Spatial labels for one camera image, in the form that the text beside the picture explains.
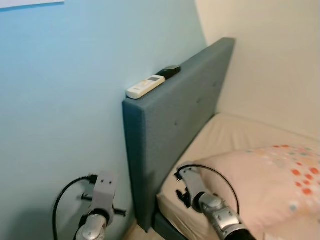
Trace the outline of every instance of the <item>beige bed sheet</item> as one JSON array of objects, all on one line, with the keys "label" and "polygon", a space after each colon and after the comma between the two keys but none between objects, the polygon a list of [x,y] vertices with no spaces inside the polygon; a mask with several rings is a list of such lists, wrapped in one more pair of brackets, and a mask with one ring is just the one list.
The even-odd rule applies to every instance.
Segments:
[{"label": "beige bed sheet", "polygon": [[[185,185],[183,182],[176,182],[173,175],[176,167],[187,161],[235,150],[283,144],[319,142],[252,120],[225,113],[218,114],[203,128],[164,182],[157,195],[160,211],[189,240],[217,240],[218,237],[207,219],[191,208],[187,209],[177,198],[176,190],[184,191]],[[282,240],[320,239],[318,219],[318,215],[299,217],[253,234],[258,240],[264,239],[264,233]]]}]

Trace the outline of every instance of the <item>pillow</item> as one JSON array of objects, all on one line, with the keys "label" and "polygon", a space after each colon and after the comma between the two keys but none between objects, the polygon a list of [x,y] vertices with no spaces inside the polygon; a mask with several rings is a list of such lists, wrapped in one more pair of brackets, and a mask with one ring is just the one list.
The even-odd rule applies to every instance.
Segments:
[{"label": "pillow", "polygon": [[[239,198],[240,216],[251,231],[320,212],[320,150],[316,146],[276,145],[195,163],[219,171],[230,181]],[[205,169],[199,172],[207,188],[236,210],[235,197],[224,180]]]}]

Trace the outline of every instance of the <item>light blue wall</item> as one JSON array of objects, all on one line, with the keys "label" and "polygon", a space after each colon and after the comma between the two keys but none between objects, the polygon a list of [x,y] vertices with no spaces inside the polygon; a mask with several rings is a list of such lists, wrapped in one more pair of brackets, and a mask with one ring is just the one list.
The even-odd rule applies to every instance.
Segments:
[{"label": "light blue wall", "polygon": [[[49,240],[52,204],[71,180],[114,170],[116,217],[133,219],[121,102],[125,89],[206,47],[193,0],[67,0],[0,10],[0,239]],[[72,188],[59,207],[70,239]]]}]

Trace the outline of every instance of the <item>gray upholstered headboard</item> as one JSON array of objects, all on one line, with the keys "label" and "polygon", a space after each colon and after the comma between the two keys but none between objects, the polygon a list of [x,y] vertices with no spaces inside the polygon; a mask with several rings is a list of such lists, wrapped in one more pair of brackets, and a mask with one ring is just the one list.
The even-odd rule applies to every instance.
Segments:
[{"label": "gray upholstered headboard", "polygon": [[234,45],[234,39],[219,40],[184,62],[181,72],[160,87],[123,101],[135,216],[146,231],[164,180],[215,114]]}]

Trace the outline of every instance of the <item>floor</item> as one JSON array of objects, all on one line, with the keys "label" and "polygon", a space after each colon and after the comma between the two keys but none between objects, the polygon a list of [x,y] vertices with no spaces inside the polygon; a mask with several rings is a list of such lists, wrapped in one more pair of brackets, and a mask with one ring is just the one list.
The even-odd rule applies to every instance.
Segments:
[{"label": "floor", "polygon": [[142,228],[137,224],[134,224],[132,228],[128,231],[124,240],[164,240],[160,235],[158,235],[152,228],[148,233],[145,233]]}]

